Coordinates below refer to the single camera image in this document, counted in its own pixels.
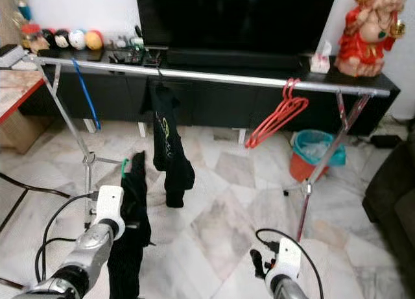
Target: printed logo on shirt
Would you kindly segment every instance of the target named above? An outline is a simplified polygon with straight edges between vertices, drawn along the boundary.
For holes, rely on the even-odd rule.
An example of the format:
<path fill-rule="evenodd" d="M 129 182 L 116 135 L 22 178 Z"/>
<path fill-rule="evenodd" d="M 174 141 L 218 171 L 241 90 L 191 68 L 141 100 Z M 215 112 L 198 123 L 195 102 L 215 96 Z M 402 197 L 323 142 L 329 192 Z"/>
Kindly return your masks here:
<path fill-rule="evenodd" d="M 160 116 L 159 116 L 158 112 L 156 112 L 156 118 L 157 118 L 158 123 L 160 124 L 161 129 L 164 132 L 164 145 L 165 145 L 166 157 L 172 158 L 173 153 L 172 153 L 172 150 L 171 150 L 171 145 L 170 145 L 169 140 L 168 140 L 168 138 L 169 138 L 169 124 L 168 124 L 165 117 L 163 117 L 162 120 L 160 119 Z"/>

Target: trash bin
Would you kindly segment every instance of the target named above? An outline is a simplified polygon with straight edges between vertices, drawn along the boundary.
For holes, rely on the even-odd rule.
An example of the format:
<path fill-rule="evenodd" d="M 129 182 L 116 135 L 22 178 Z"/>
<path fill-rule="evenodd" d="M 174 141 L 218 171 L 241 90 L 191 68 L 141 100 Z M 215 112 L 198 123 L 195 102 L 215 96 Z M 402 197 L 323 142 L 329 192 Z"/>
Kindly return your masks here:
<path fill-rule="evenodd" d="M 290 173 L 299 182 L 311 176 L 314 168 L 322 159 L 334 137 L 319 130 L 302 130 L 294 140 L 291 156 Z M 346 164 L 346 149 L 339 145 L 324 167 L 318 178 L 327 172 L 330 166 L 343 166 Z"/>

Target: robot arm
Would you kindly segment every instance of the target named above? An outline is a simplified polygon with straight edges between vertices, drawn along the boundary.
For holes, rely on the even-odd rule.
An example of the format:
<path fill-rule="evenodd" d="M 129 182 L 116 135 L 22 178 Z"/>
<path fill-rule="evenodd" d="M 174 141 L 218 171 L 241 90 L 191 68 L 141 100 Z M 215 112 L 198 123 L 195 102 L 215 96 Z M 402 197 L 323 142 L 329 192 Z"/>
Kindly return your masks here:
<path fill-rule="evenodd" d="M 48 280 L 14 299 L 81 299 L 95 285 L 108 260 L 114 239 L 122 236 L 120 216 L 123 188 L 104 185 L 99 189 L 97 218 L 77 240 L 75 249 Z"/>
<path fill-rule="evenodd" d="M 265 263 L 263 271 L 262 256 L 253 249 L 250 251 L 255 267 L 255 276 L 265 280 L 265 287 L 273 299 L 308 299 L 297 284 L 301 265 L 301 250 L 289 239 L 282 238 L 279 246 L 272 246 L 276 258 Z"/>

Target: black clothing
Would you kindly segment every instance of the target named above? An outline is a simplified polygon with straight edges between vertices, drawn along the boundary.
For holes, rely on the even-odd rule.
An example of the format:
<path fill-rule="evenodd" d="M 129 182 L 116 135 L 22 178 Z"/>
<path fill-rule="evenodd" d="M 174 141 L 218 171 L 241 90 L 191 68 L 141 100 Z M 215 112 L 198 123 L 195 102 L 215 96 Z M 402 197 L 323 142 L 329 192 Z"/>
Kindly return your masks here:
<path fill-rule="evenodd" d="M 108 273 L 110 275 L 110 299 L 136 299 L 139 295 L 139 279 L 143 247 L 150 243 L 151 227 L 147 217 L 147 185 L 145 183 L 145 153 L 137 153 L 132 159 L 130 173 L 121 179 L 124 189 L 121 217 L 126 225 L 123 236 L 114 241 Z"/>
<path fill-rule="evenodd" d="M 193 187 L 195 172 L 184 155 L 173 108 L 179 101 L 161 82 L 150 87 L 154 127 L 154 166 L 166 172 L 164 188 L 168 207 L 183 207 L 184 191 Z"/>

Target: white wall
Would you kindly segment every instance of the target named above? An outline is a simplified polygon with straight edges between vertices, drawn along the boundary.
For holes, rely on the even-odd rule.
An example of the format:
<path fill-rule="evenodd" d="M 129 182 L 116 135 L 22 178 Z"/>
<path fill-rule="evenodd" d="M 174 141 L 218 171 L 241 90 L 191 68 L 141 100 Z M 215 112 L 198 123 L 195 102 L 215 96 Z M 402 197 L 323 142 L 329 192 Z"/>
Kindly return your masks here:
<path fill-rule="evenodd" d="M 321 38 L 333 44 L 333 54 L 338 52 L 344 18 L 355 6 L 354 0 L 335 0 L 333 4 Z M 407 0 L 399 18 L 406 23 L 406 35 L 396 41 L 390 52 L 385 52 L 383 72 L 401 89 L 389 112 L 396 118 L 410 119 L 415 116 L 415 0 Z"/>
<path fill-rule="evenodd" d="M 136 0 L 28 0 L 28 3 L 34 20 L 42 27 L 97 29 L 108 39 L 118 34 L 133 36 L 134 25 L 139 24 Z M 333 4 L 322 35 L 322 40 L 333 44 L 333 53 L 338 51 L 344 17 L 354 6 L 354 0 L 335 0 Z M 415 0 L 407 0 L 401 19 L 407 24 L 407 33 L 386 53 L 384 72 L 401 88 L 391 113 L 398 118 L 411 118 L 415 114 Z"/>
<path fill-rule="evenodd" d="M 139 24 L 137 0 L 27 0 L 42 28 L 97 29 L 108 39 L 134 36 Z"/>

